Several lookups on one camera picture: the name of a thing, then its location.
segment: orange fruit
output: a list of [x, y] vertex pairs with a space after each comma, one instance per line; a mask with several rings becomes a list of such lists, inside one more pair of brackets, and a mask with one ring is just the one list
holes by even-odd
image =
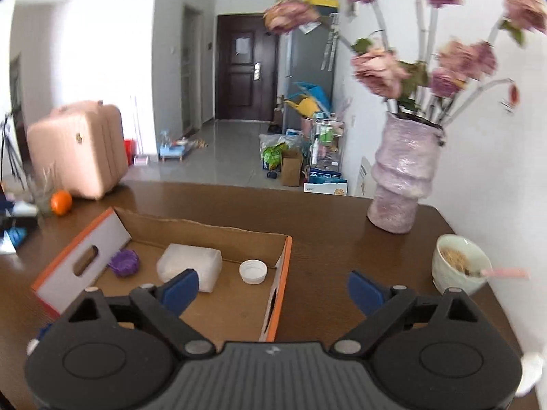
[[51, 211], [57, 216], [64, 216], [72, 208], [72, 196], [68, 191], [57, 191], [51, 196]]

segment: wooden table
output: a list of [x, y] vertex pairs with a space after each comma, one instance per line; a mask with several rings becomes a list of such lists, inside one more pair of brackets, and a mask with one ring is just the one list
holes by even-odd
[[[23, 375], [25, 347], [46, 317], [29, 286], [108, 206], [291, 235], [291, 265], [277, 339], [319, 340], [330, 345], [363, 320], [346, 291], [351, 270], [385, 285], [406, 284], [419, 293], [437, 294], [431, 256], [438, 236], [452, 229], [436, 209], [421, 206], [409, 234], [389, 234], [366, 219], [369, 203], [334, 195], [160, 182], [130, 182], [101, 201], [77, 201], [66, 217], [46, 219], [18, 256], [0, 257], [0, 390], [17, 409], [34, 408]], [[473, 298], [520, 351], [491, 289], [486, 286]], [[511, 406], [512, 410], [538, 408], [535, 393]]]

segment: yellow item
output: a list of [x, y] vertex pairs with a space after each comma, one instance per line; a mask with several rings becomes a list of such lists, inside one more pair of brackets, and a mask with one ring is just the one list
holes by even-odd
[[304, 0], [306, 3], [312, 6], [326, 6], [328, 8], [339, 8], [340, 3], [336, 0]]
[[296, 104], [290, 100], [285, 100], [285, 103], [288, 104], [291, 108], [296, 109], [300, 115], [308, 119], [311, 119], [314, 113], [321, 111], [321, 109], [317, 105], [317, 102], [311, 97], [306, 97], [302, 99], [299, 104]]

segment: gray tile floor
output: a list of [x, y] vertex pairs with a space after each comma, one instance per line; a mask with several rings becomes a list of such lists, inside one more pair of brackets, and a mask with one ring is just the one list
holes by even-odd
[[150, 163], [130, 167], [125, 180], [188, 182], [250, 186], [278, 190], [302, 190], [282, 186], [279, 179], [266, 178], [262, 170], [259, 134], [267, 132], [267, 123], [210, 121], [194, 136], [207, 148], [194, 149], [184, 160]]

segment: green leaf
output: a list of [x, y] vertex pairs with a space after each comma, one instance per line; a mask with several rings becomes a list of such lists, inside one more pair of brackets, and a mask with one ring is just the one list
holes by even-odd
[[416, 111], [416, 102], [414, 100], [401, 97], [398, 102], [399, 105], [403, 106], [403, 108], [408, 109], [412, 112]]
[[397, 63], [408, 73], [415, 73], [418, 69], [418, 65], [416, 63], [407, 63], [402, 60], [397, 61]]
[[416, 81], [418, 86], [427, 87], [429, 85], [429, 76], [427, 75], [427, 64], [419, 61], [417, 63]]
[[406, 99], [410, 97], [410, 94], [412, 94], [416, 88], [418, 87], [418, 83], [416, 81], [416, 75], [412, 74], [408, 79], [404, 79], [401, 81], [401, 97], [402, 99]]
[[369, 39], [359, 39], [352, 46], [353, 50], [359, 55], [366, 54], [368, 48], [372, 46], [373, 42]]
[[524, 37], [524, 31], [522, 29], [513, 26], [509, 20], [502, 21], [499, 28], [501, 30], [506, 30], [520, 47], [524, 47], [526, 44], [526, 38]]

